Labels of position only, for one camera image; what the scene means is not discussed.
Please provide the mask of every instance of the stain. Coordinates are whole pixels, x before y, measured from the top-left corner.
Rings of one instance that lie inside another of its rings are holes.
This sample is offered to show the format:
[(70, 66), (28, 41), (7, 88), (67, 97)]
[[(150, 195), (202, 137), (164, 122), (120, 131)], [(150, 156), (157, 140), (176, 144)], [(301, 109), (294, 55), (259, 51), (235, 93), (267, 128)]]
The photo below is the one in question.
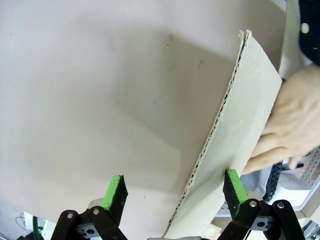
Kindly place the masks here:
[(204, 63), (204, 61), (200, 60), (200, 62), (199, 62), (199, 64), (198, 64), (197, 69), (199, 69), (199, 68), (200, 68), (200, 66), (201, 66), (201, 65), (203, 65), (203, 64), (205, 64), (205, 63)]

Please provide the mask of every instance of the screw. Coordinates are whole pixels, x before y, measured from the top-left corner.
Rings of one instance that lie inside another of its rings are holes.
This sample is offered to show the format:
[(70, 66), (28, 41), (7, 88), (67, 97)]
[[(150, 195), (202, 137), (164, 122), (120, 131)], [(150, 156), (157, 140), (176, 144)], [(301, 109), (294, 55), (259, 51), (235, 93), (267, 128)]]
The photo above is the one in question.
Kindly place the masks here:
[(254, 208), (255, 206), (257, 206), (257, 203), (255, 201), (251, 201), (249, 205)]
[(98, 208), (96, 208), (95, 210), (93, 210), (93, 214), (94, 215), (97, 215), (99, 213), (99, 209)]
[(73, 214), (72, 212), (69, 212), (66, 217), (67, 217), (68, 219), (72, 219), (73, 216), (74, 216), (74, 214)]
[(278, 202), (277, 207), (280, 209), (283, 209), (285, 207), (285, 205), (283, 202), (280, 201), (280, 202)]

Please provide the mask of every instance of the corrugated cardboard edge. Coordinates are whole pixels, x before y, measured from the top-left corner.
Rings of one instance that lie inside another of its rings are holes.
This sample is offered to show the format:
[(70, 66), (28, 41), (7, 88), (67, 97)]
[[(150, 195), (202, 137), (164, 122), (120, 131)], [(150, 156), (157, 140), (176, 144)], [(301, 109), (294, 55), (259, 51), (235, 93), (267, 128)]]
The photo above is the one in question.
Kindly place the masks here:
[(227, 91), (226, 91), (226, 93), (224, 95), (224, 98), (223, 98), (223, 101), (222, 101), (222, 103), (220, 105), (219, 112), (218, 112), (217, 116), (215, 117), (214, 124), (213, 124), (213, 126), (212, 126), (212, 128), (210, 130), (210, 134), (207, 137), (205, 145), (204, 145), (201, 153), (199, 154), (199, 157), (198, 157), (198, 159), (196, 161), (196, 164), (195, 164), (195, 166), (193, 168), (193, 171), (192, 171), (192, 173), (191, 173), (191, 175), (189, 177), (189, 180), (188, 180), (188, 182), (187, 182), (187, 184), (185, 186), (185, 189), (184, 189), (183, 195), (181, 197), (181, 200), (180, 200), (179, 204), (177, 205), (177, 207), (175, 208), (174, 213), (173, 213), (172, 217), (170, 218), (168, 226), (167, 226), (167, 228), (166, 228), (166, 230), (165, 230), (165, 232), (164, 232), (162, 237), (164, 237), (166, 235), (166, 233), (168, 232), (168, 230), (169, 230), (169, 228), (171, 226), (172, 221), (175, 219), (175, 217), (177, 215), (177, 212), (179, 211), (180, 205), (183, 203), (186, 195), (188, 194), (189, 187), (193, 184), (194, 176), (195, 176), (195, 173), (196, 173), (196, 171), (198, 169), (198, 166), (199, 166), (199, 164), (201, 163), (201, 161), (204, 159), (204, 157), (206, 155), (207, 147), (210, 145), (211, 139), (215, 134), (215, 130), (219, 125), (219, 122), (220, 122), (219, 120), (220, 120), (221, 114), (222, 114), (222, 112), (224, 110), (224, 105), (226, 104), (226, 102), (228, 100), (228, 95), (229, 95), (230, 90), (232, 88), (232, 84), (233, 84), (233, 82), (235, 80), (235, 77), (236, 77), (236, 74), (237, 74), (237, 68), (240, 65), (240, 60), (241, 60), (241, 55), (243, 53), (243, 49), (244, 49), (244, 47), (246, 45), (246, 41), (247, 41), (248, 37), (251, 36), (251, 34), (252, 34), (252, 32), (249, 31), (249, 30), (247, 30), (246, 32), (240, 31), (240, 34), (239, 34), (239, 37), (240, 37), (240, 48), (239, 48), (238, 56), (237, 56), (237, 59), (236, 59), (235, 67), (234, 67), (234, 70), (233, 70), (233, 73), (232, 73), (232, 77), (231, 77), (231, 80), (229, 81), (229, 84), (228, 84)]

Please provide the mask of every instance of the finger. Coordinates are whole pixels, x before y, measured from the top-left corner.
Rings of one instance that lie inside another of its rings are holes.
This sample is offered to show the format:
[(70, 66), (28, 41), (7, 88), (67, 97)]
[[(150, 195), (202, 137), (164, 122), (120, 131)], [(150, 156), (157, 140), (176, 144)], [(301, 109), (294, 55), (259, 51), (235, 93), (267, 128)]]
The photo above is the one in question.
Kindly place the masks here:
[(289, 162), (289, 164), (288, 164), (288, 167), (289, 167), (290, 169), (296, 169), (298, 162), (299, 162), (303, 157), (304, 157), (303, 155), (291, 157), (291, 158), (290, 158), (290, 162)]
[(271, 149), (279, 147), (278, 137), (275, 134), (263, 135), (259, 138), (251, 157), (255, 157), (262, 153), (268, 152)]
[(258, 156), (251, 157), (244, 167), (242, 174), (249, 174), (264, 169), (289, 157), (290, 152), (286, 147), (276, 147)]

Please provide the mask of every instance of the metal bolt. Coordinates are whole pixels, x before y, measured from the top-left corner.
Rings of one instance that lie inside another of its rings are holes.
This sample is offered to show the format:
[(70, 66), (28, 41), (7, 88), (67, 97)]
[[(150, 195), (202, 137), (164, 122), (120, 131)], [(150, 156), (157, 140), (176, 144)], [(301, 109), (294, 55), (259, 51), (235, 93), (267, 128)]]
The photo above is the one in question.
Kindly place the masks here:
[(99, 213), (99, 209), (98, 208), (96, 208), (95, 210), (93, 210), (93, 214), (94, 215), (97, 215)]
[(249, 205), (254, 208), (257, 206), (257, 203), (255, 201), (251, 201)]
[(283, 202), (280, 201), (280, 202), (278, 202), (277, 207), (280, 209), (283, 209), (285, 207), (285, 205)]

